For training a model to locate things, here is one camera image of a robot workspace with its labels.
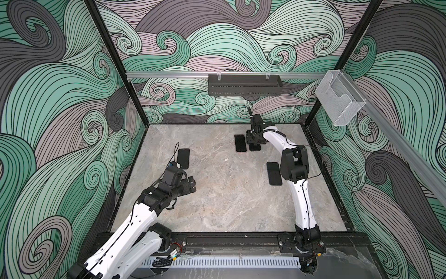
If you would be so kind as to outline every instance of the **black corner post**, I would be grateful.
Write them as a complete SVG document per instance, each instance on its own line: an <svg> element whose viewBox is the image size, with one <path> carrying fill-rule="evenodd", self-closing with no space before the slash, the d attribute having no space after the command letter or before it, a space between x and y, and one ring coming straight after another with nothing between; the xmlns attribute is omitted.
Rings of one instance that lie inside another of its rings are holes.
<svg viewBox="0 0 446 279"><path fill-rule="evenodd" d="M101 35L102 40L104 41L105 47L108 50L108 53L111 56L111 60L113 61L114 65L116 66L116 69L118 70L119 76L121 77L125 88L127 89L127 92L130 95L130 98L133 101L133 104L135 105L136 111L141 117L142 122L144 123L144 126L148 128L149 121L147 120L147 117L144 113L144 110L141 106L141 103L138 100L138 95L136 94L135 88L130 84L130 82L127 80L127 75L125 74L125 67L122 63L121 59L119 58L118 52L116 51L115 45L113 44L112 38L110 37L110 34L108 33L108 30L105 26L105 23L101 17L101 14L99 13L99 9L96 6L95 0L84 0L85 5L87 6L88 11L90 12L91 18L93 19L96 28L99 31L99 34Z"/></svg>
<svg viewBox="0 0 446 279"><path fill-rule="evenodd" d="M367 6L367 9L365 10L363 17L356 24L356 29L353 32L352 37L348 41L344 51L342 52L341 57L336 63L334 70L342 70L345 67L348 59L352 55L353 51L355 51L356 46L359 44L363 35L365 34L370 22L375 16L375 13L378 11L378 8L380 7L382 1L383 0L370 1L370 4ZM314 106L311 109L310 113L308 114L308 117L305 119L304 123L305 127L308 127L311 124L314 117L316 116L316 113L318 113L320 107L321 107L321 102L319 102L319 100L316 100L316 103L314 103Z"/></svg>

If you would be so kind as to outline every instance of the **red wire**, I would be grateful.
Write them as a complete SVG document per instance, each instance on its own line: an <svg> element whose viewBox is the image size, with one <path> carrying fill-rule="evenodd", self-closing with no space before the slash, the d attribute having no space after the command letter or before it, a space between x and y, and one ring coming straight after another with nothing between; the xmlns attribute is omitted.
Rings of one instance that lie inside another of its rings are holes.
<svg viewBox="0 0 446 279"><path fill-rule="evenodd" d="M176 243L176 242L173 242L173 244L176 244L176 245L178 245L178 247L180 247L180 253L183 251L183 248L181 247L181 245L179 245L179 244Z"/></svg>

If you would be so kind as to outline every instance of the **pink swirl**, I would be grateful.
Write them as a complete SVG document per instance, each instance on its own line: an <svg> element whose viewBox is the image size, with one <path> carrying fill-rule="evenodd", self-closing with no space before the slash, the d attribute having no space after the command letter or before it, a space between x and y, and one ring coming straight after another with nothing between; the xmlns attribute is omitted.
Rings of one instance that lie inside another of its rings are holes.
<svg viewBox="0 0 446 279"><path fill-rule="evenodd" d="M155 98L162 98L164 97L164 91L161 89L158 89L157 87L162 87L167 90L169 93L169 97L165 101L158 101L155 99L151 99L145 96L138 96L139 101L141 102L142 106L148 107L148 106L168 106L175 101L175 90L168 84L165 83L153 83L149 87L149 94Z"/></svg>

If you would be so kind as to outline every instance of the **aluminum rail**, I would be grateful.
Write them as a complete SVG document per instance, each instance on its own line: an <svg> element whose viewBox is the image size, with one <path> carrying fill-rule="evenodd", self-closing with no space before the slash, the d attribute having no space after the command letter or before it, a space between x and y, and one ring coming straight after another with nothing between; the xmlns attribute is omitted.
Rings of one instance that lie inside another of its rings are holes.
<svg viewBox="0 0 446 279"><path fill-rule="evenodd" d="M207 79L209 75L279 75L281 79L322 79L325 72L195 72L195 71L129 71L129 79Z"/></svg>

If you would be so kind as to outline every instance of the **gray swirl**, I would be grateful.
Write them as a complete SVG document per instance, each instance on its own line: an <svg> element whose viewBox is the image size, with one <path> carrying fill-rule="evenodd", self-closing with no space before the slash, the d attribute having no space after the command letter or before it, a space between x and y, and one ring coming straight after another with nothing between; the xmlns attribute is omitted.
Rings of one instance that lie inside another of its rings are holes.
<svg viewBox="0 0 446 279"><path fill-rule="evenodd" d="M26 238L19 255L19 268L22 273L34 274L47 265L53 252L54 244L46 239L35 249L33 256L38 257L36 261L29 258L31 249L37 238L44 232L56 229L61 235L61 244L57 256L51 264L45 269L40 279L53 279L56 275L65 255L70 247L72 230L70 222L62 216L51 216L40 222Z"/></svg>

